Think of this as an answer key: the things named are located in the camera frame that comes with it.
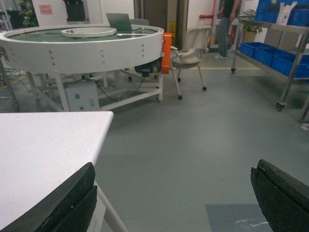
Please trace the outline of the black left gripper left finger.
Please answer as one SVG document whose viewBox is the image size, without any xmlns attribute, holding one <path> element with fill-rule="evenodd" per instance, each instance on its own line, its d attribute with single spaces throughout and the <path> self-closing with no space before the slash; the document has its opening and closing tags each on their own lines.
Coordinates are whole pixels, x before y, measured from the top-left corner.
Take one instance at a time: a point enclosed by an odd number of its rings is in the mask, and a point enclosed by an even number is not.
<svg viewBox="0 0 309 232">
<path fill-rule="evenodd" d="M 88 162 L 2 232 L 85 232 L 97 203 L 95 168 Z"/>
</svg>

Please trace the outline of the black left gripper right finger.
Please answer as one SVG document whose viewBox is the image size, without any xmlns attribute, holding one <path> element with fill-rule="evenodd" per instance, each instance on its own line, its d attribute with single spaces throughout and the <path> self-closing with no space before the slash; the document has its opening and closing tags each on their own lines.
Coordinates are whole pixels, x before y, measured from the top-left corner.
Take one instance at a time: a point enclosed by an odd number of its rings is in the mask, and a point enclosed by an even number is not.
<svg viewBox="0 0 309 232">
<path fill-rule="evenodd" d="M 309 187 L 261 159 L 251 168 L 259 207 L 274 232 L 309 230 Z"/>
</svg>

